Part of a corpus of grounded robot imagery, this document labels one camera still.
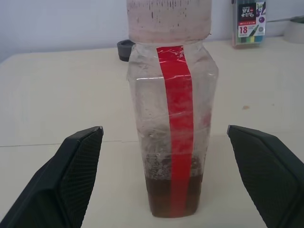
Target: marker set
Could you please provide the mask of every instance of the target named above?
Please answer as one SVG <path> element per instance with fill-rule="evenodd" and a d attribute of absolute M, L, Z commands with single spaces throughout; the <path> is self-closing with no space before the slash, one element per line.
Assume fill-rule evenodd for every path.
<path fill-rule="evenodd" d="M 265 38 L 266 1 L 232 0 L 233 46 L 259 45 Z"/>

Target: clear plastic container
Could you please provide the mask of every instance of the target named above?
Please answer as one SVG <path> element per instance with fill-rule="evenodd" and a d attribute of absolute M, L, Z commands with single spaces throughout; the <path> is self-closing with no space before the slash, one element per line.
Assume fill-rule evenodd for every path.
<path fill-rule="evenodd" d="M 128 80 L 156 217 L 189 216 L 198 208 L 217 78 L 202 41 L 133 47 Z"/>
<path fill-rule="evenodd" d="M 212 0 L 127 0 L 130 40 L 175 43 L 210 34 Z"/>

